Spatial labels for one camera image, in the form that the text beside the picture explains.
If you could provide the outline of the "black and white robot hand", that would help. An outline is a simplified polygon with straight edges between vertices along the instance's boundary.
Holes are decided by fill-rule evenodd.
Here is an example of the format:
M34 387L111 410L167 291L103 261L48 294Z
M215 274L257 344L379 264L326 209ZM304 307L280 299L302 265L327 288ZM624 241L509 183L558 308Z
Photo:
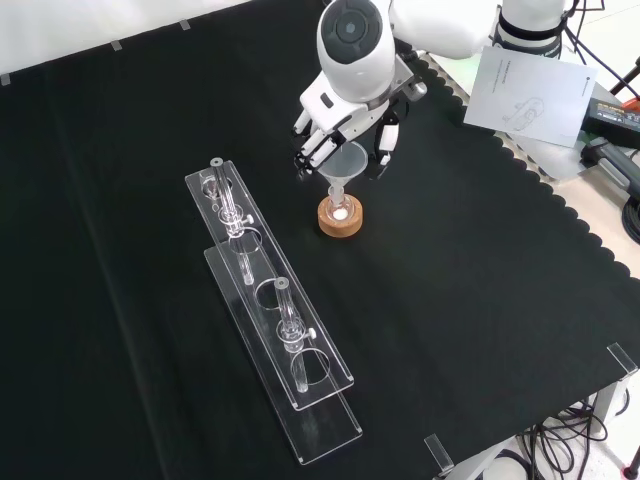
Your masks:
M293 135L304 143L295 156L301 176L317 171L340 147L375 130L374 149L370 159L382 173L396 148L400 121L408 115L409 104L427 92L422 78L406 61L415 60L415 52L395 58L395 73L390 87L381 97L369 103L353 103L342 99L321 73L300 96L302 113L293 126Z

